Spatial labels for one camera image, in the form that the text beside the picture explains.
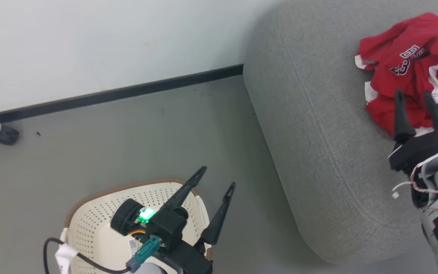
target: black baseboard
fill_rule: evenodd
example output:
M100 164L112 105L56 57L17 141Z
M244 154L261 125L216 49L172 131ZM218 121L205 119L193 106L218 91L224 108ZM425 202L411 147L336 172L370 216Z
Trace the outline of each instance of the black baseboard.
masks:
M138 95L150 94L153 92L185 87L241 74L243 74L242 64L181 76L177 78L171 78L167 80L161 80L104 92L97 92L79 97L72 97L69 99L63 99L59 101L48 102L45 104L38 104L20 109L0 112L0 123L6 123L14 120L30 118L78 107L100 104L129 97L135 97Z

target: white wall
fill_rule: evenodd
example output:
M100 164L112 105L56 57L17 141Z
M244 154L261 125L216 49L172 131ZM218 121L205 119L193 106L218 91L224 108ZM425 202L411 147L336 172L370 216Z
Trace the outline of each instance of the white wall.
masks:
M280 0L0 0L0 111L242 63Z

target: red jersey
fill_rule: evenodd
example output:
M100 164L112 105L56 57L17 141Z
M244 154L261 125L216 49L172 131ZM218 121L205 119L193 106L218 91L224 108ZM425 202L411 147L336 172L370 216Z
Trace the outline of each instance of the red jersey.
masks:
M438 16L422 14L394 25L377 36L360 41L356 65L376 69L365 85L367 110L372 119L394 135L395 91L405 94L406 108L414 128L430 128L424 92L438 104Z

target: gray fabric upholstery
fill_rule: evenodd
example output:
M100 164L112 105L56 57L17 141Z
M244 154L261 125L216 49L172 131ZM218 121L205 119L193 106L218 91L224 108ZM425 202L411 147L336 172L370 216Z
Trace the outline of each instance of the gray fabric upholstery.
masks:
M423 12L432 0L292 0L249 44L244 81L298 229L323 260L384 260L426 244L388 134L365 110L359 40Z

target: perforated basket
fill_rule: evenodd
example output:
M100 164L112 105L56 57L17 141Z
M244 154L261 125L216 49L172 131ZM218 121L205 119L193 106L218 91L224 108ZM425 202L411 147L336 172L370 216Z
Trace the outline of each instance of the perforated basket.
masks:
M157 179L129 184L84 198L68 213L60 239L104 267L123 269L141 243L131 236L122 236L111 229L110 218L114 211L128 198L158 210L183 184L184 181L179 178ZM189 193L182 206L189 215L182 239L193 245L202 230L209 225L209 217L196 190ZM205 248L205 256L210 260L211 247L206 245ZM169 274L177 273L155 258L149 258L147 262L159 265ZM104 272L75 257L71 264L71 273Z

